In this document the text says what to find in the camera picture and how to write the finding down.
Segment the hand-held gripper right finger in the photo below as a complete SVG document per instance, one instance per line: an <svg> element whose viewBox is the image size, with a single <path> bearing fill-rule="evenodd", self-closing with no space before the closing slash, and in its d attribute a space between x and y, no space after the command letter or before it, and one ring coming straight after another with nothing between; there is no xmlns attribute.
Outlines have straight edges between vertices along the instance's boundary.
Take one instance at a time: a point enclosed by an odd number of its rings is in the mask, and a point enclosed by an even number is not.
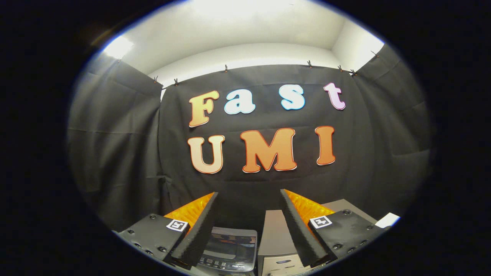
<svg viewBox="0 0 491 276"><path fill-rule="evenodd" d="M352 209L336 212L286 189L281 189L280 195L282 212L303 266L314 268L345 259L387 231Z"/></svg>

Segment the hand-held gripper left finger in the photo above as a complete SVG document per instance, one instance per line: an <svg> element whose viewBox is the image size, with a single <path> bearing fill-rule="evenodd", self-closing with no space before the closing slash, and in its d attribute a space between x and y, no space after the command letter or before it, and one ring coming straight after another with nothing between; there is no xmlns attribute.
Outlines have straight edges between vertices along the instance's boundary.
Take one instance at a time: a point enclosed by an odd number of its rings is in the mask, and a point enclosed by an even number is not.
<svg viewBox="0 0 491 276"><path fill-rule="evenodd" d="M122 231L113 231L126 244L159 263L191 269L208 243L219 193L212 192L167 215L149 214Z"/></svg>

